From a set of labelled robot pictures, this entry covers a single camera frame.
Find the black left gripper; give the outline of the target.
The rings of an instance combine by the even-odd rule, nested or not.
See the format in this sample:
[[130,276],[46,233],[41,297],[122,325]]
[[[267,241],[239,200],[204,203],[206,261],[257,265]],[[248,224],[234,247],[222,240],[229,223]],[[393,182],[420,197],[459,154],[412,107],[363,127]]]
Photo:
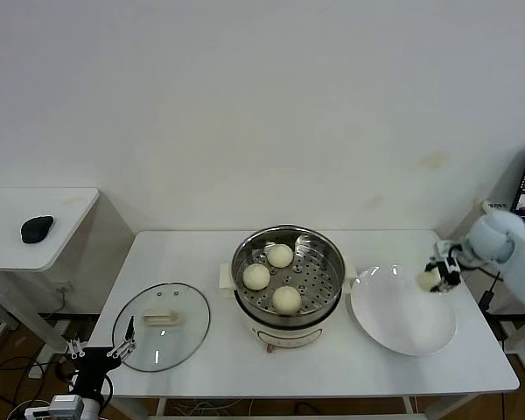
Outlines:
[[125,360],[136,348],[134,317],[129,319],[123,341],[113,347],[86,347],[79,339],[70,339],[67,353],[76,360],[76,367],[81,373],[103,377],[119,367],[119,359]]

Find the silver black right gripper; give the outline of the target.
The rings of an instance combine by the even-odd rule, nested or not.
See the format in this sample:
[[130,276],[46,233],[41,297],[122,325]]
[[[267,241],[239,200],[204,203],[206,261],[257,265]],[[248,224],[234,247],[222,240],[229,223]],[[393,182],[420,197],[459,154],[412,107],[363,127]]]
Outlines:
[[424,268],[425,272],[438,270],[441,281],[431,288],[435,293],[448,293],[461,285],[461,268],[458,256],[462,252],[462,245],[455,241],[437,241],[435,244],[435,258],[431,258]]

